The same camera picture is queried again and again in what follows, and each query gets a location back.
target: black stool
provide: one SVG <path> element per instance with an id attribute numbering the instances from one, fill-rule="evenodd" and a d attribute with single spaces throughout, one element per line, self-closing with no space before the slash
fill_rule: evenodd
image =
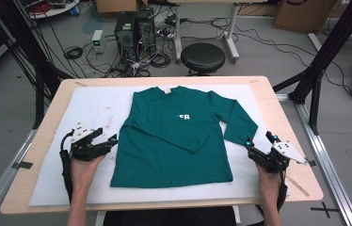
<path id="1" fill-rule="evenodd" d="M 213 44 L 194 43 L 182 50 L 181 60 L 190 70 L 188 76 L 209 76 L 207 73 L 214 73 L 223 66 L 225 54 Z"/>

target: computer tower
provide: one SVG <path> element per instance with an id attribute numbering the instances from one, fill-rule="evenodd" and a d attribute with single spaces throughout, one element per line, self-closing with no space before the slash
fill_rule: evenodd
<path id="1" fill-rule="evenodd" d="M 141 8 L 137 14 L 138 39 L 141 40 L 141 49 L 149 52 L 156 51 L 155 26 L 153 8 Z"/>
<path id="2" fill-rule="evenodd" d="M 115 26 L 115 38 L 117 40 L 118 49 L 120 51 L 120 59 L 125 58 L 137 62 L 137 32 L 136 32 L 136 13 L 121 12 Z"/>

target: white sheet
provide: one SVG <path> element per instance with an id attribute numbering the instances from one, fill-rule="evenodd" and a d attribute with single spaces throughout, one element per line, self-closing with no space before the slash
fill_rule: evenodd
<path id="1" fill-rule="evenodd" d="M 160 89 L 175 86 L 159 86 Z M 256 105 L 248 85 L 194 85 L 185 86 L 202 91 L 213 90 L 219 95 L 237 100 L 259 125 L 255 135 L 255 147 L 270 150 L 271 144 L 265 137 L 266 129 L 261 112 Z M 62 178 L 62 164 L 59 149 L 62 138 L 78 122 L 89 128 L 103 127 L 104 133 L 93 141 L 101 143 L 114 134 L 129 115 L 133 92 L 150 87 L 95 87 L 78 88 L 74 91 L 68 108 L 56 130 L 53 143 L 46 154 L 40 169 L 38 182 L 29 206 L 68 205 L 68 195 Z M 248 158 L 245 147 L 225 141 L 234 180 L 230 183 L 217 183 L 200 186 L 174 188 L 115 188 L 109 183 L 114 173 L 118 145 L 112 148 L 97 168 L 88 193 L 88 203 L 116 202 L 166 202 L 194 201 L 211 199 L 232 199 L 259 197 L 257 190 L 258 172 L 252 160 Z M 64 149 L 70 149 L 70 139 Z"/>

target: white logo print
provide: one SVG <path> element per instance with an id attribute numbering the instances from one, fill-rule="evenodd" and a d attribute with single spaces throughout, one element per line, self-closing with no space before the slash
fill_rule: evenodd
<path id="1" fill-rule="evenodd" d="M 190 120 L 190 115 L 177 115 L 177 116 L 184 120 Z"/>

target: green long-sleeve shirt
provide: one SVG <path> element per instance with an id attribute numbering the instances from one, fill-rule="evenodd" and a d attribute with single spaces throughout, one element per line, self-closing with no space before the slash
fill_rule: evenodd
<path id="1" fill-rule="evenodd" d="M 227 123 L 224 137 L 219 125 Z M 136 92 L 120 129 L 113 187 L 173 187 L 232 181 L 224 138 L 244 144 L 257 124 L 237 101 L 177 87 Z"/>

